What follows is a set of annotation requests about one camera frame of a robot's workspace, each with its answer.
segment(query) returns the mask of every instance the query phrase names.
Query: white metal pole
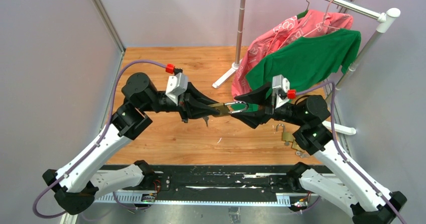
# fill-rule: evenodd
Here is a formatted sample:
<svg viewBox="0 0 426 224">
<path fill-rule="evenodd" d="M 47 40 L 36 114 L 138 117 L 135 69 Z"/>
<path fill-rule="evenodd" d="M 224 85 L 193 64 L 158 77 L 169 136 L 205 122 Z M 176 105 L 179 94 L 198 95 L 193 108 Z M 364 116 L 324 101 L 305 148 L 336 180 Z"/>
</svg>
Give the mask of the white metal pole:
<svg viewBox="0 0 426 224">
<path fill-rule="evenodd" d="M 238 29 L 237 29 L 237 44 L 235 49 L 235 62 L 232 63 L 231 68 L 220 77 L 216 82 L 212 84 L 214 88 L 219 88 L 228 78 L 230 78 L 240 67 L 240 54 L 241 54 L 241 40 L 243 38 L 243 22 L 244 22 L 244 11 L 246 7 L 246 0 L 240 0 L 240 15 L 238 17 Z"/>
<path fill-rule="evenodd" d="M 374 12 L 372 10 L 358 6 L 358 5 L 356 5 L 356 4 L 354 4 L 350 1 L 347 1 L 347 0 L 333 0 L 333 4 L 336 4 L 338 6 L 341 6 L 341 7 L 347 8 L 347 9 L 350 9 L 351 11 L 360 13 L 362 15 L 368 16 L 370 18 L 378 20 L 379 22 L 384 22 L 382 20 L 384 13 Z"/>
<path fill-rule="evenodd" d="M 364 57 L 370 50 L 371 46 L 373 46 L 374 43 L 376 43 L 377 40 L 380 38 L 380 36 L 389 29 L 389 27 L 396 20 L 396 18 L 399 17 L 400 14 L 401 14 L 401 11 L 398 8 L 391 8 L 386 12 L 384 17 L 385 21 L 380 23 L 379 26 L 377 26 L 376 31 L 370 37 L 370 39 L 365 44 L 365 46 L 361 49 L 355 61 L 349 66 L 346 74 L 343 75 L 342 78 L 340 78 L 339 82 L 336 84 L 336 91 L 339 91 L 342 88 L 343 83 L 347 81 L 347 79 L 352 74 L 354 74 L 357 67 L 364 61 Z M 326 101 L 327 102 L 331 101 L 331 94 L 327 96 Z"/>
</svg>

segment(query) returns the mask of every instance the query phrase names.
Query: gray wall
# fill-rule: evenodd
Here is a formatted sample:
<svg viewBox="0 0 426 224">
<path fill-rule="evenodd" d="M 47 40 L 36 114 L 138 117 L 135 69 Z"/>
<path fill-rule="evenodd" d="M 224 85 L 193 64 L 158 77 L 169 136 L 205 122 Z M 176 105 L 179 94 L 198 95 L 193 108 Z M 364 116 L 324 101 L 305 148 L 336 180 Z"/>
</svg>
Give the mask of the gray wall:
<svg viewBox="0 0 426 224">
<path fill-rule="evenodd" d="M 0 0 L 0 222 L 59 223 L 31 211 L 41 175 L 87 145 L 120 55 L 91 0 Z M 45 214 L 60 211 L 52 193 Z"/>
<path fill-rule="evenodd" d="M 310 0 L 325 11 L 327 2 Z M 126 46 L 235 45 L 240 0 L 102 0 Z M 246 0 L 243 45 L 306 9 L 305 0 Z"/>
<path fill-rule="evenodd" d="M 397 7 L 401 17 L 371 49 L 365 63 L 338 93 L 344 124 L 355 126 L 349 137 L 355 159 L 391 190 L 408 198 L 402 211 L 408 223 L 424 223 L 426 198 L 426 25 L 424 0 L 356 0 L 372 9 Z M 356 17 L 366 39 L 376 22 Z"/>
</svg>

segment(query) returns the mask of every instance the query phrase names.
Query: green t-shirt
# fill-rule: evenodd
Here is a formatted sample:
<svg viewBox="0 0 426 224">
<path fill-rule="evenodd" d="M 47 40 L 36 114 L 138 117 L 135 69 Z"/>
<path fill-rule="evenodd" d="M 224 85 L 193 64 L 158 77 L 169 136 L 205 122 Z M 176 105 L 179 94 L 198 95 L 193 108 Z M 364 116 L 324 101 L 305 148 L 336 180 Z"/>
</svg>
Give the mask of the green t-shirt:
<svg viewBox="0 0 426 224">
<path fill-rule="evenodd" d="M 300 37 L 264 57 L 247 73 L 246 79 L 255 90 L 281 74 L 290 81 L 291 89 L 303 91 L 337 72 L 340 66 L 345 74 L 357 57 L 360 43 L 361 33 L 347 29 L 320 37 Z M 248 111 L 257 109 L 257 105 L 251 105 Z"/>
</svg>

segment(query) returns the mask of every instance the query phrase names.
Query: metal track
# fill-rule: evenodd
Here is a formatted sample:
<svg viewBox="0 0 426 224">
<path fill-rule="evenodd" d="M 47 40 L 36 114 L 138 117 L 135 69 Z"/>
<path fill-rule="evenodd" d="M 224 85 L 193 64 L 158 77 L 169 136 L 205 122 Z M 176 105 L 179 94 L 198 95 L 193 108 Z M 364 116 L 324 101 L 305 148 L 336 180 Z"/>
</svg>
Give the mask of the metal track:
<svg viewBox="0 0 426 224">
<path fill-rule="evenodd" d="M 117 199 L 123 204 L 163 204 L 163 205 L 225 205 L 225 206 L 287 206 L 290 207 L 290 196 L 277 195 L 277 201 L 199 201 L 199 200 L 156 200 L 142 199 L 140 192 L 116 192 Z M 112 193 L 98 198 L 95 203 L 115 203 Z"/>
</svg>

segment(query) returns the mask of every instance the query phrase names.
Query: padlock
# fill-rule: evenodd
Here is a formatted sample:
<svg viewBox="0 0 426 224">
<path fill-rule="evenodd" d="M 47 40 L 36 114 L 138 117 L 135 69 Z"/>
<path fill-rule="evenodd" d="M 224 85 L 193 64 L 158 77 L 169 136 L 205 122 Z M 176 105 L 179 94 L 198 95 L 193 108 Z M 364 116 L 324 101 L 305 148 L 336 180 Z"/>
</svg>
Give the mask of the padlock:
<svg viewBox="0 0 426 224">
<path fill-rule="evenodd" d="M 292 149 L 294 149 L 294 150 L 298 150 L 298 151 L 301 151 L 302 153 L 304 153 L 305 152 L 305 150 L 303 150 L 298 144 L 297 144 L 297 142 L 296 141 L 293 141 L 293 144 L 291 145 L 291 148 Z"/>
<path fill-rule="evenodd" d="M 285 126 L 283 124 L 277 125 L 276 131 L 278 131 L 279 126 L 282 126 L 282 128 L 283 128 L 282 134 L 281 134 L 281 140 L 284 141 L 285 146 L 289 146 L 290 144 L 292 144 L 294 142 L 293 134 L 290 133 L 290 132 L 286 132 Z"/>
</svg>

